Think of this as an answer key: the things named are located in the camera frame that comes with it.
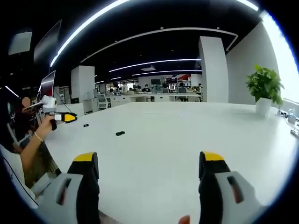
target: black ceiling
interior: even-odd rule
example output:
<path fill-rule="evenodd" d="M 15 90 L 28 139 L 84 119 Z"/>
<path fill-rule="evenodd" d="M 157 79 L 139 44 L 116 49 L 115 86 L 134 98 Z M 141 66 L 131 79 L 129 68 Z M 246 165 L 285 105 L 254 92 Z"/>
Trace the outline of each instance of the black ceiling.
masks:
<path fill-rule="evenodd" d="M 18 31 L 32 30 L 31 51 L 8 57 L 8 70 L 1 80 L 15 89 L 39 86 L 48 68 L 33 66 L 33 49 L 47 31 L 59 20 L 62 26 L 60 47 L 69 35 L 95 12 L 115 0 L 60 1 L 17 4 L 15 17 L 8 28 L 7 44 Z M 256 12 L 236 0 L 131 0 L 102 15 L 86 27 L 67 46 L 53 66 L 57 70 L 55 85 L 70 85 L 71 70 L 82 60 L 115 41 L 154 30 L 182 27 L 212 28 L 239 35 L 233 48 L 260 21 Z M 232 35 L 211 31 L 168 31 L 150 34 L 122 42 L 95 54 L 82 65 L 95 66 L 96 82 L 113 77 L 131 78 L 143 73 L 133 67 L 117 69 L 151 61 L 197 58 L 201 35 L 221 37 L 227 48 Z M 159 70 L 193 70 L 195 62 L 154 64 Z"/>

